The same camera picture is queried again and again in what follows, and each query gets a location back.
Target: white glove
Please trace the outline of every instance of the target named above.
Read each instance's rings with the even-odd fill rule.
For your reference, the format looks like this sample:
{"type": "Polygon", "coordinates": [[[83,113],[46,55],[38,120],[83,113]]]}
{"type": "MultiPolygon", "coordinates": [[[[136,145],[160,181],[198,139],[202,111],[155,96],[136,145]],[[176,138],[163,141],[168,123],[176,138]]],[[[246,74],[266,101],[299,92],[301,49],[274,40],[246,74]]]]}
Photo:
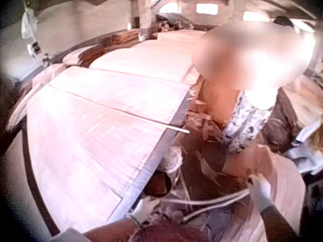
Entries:
{"type": "Polygon", "coordinates": [[[148,196],[144,199],[141,199],[135,210],[129,215],[138,223],[142,224],[150,217],[154,207],[156,207],[159,203],[159,199],[152,200],[152,198],[148,196]]]}
{"type": "Polygon", "coordinates": [[[259,213],[272,205],[271,185],[262,174],[250,175],[248,187],[250,197],[259,213]]]}

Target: worker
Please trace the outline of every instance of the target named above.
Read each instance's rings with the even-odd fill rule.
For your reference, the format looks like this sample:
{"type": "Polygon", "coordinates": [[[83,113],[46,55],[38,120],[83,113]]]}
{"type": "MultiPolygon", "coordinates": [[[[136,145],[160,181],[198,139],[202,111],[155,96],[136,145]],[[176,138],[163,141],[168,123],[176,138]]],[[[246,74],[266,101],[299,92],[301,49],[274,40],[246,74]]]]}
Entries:
{"type": "MultiPolygon", "coordinates": [[[[270,199],[271,186],[262,175],[249,177],[249,192],[254,208],[260,213],[265,227],[268,242],[298,241],[299,238],[280,214],[270,199]]],[[[209,241],[195,228],[185,227],[171,222],[160,222],[147,227],[141,226],[151,215],[159,200],[146,197],[127,218],[115,223],[95,228],[84,234],[69,228],[56,235],[51,242],[113,242],[113,241],[209,241]]]]}

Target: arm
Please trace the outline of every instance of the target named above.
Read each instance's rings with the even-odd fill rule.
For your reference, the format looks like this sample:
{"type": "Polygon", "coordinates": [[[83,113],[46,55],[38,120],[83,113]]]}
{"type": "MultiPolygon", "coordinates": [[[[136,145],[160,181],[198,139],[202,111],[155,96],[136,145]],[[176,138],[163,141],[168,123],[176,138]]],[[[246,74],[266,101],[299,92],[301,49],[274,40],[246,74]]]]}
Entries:
{"type": "Polygon", "coordinates": [[[136,209],[129,214],[129,218],[121,219],[92,229],[84,234],[69,228],[65,232],[54,236],[51,242],[119,242],[128,238],[148,219],[159,200],[146,197],[140,200],[136,209]]]}
{"type": "Polygon", "coordinates": [[[115,242],[127,240],[138,225],[131,218],[125,218],[112,224],[92,229],[83,235],[92,242],[115,242]]]}
{"type": "Polygon", "coordinates": [[[272,205],[261,212],[268,242],[299,241],[293,228],[272,205]]]}
{"type": "Polygon", "coordinates": [[[263,219],[268,242],[299,241],[293,228],[272,204],[269,182],[262,175],[251,175],[248,185],[253,204],[263,219]]]}

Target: window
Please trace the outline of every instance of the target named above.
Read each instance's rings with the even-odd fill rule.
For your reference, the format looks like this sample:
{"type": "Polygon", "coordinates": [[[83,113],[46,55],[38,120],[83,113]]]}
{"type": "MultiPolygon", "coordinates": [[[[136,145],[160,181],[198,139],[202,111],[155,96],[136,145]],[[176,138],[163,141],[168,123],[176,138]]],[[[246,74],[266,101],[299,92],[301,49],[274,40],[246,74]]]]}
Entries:
{"type": "Polygon", "coordinates": [[[305,24],[303,21],[299,19],[291,19],[291,21],[293,22],[294,27],[298,28],[298,31],[299,29],[302,29],[309,33],[314,33],[314,30],[311,27],[309,27],[307,24],[305,24]]]}
{"type": "Polygon", "coordinates": [[[196,12],[199,14],[218,14],[219,6],[217,4],[197,4],[196,12]]]}
{"type": "Polygon", "coordinates": [[[168,3],[162,6],[159,11],[160,13],[178,13],[177,3],[168,3]]]}
{"type": "Polygon", "coordinates": [[[244,12],[243,21],[263,21],[269,22],[270,19],[263,14],[255,13],[255,12],[244,12]]]}

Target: sleeve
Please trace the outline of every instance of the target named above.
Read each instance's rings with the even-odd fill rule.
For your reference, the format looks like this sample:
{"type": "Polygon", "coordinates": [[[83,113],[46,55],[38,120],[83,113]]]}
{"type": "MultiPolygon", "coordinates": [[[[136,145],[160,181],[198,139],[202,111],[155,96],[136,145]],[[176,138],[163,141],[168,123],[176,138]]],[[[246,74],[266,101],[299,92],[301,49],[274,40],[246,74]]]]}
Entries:
{"type": "Polygon", "coordinates": [[[67,229],[65,232],[60,233],[50,239],[50,242],[91,242],[80,232],[73,228],[67,229]]]}

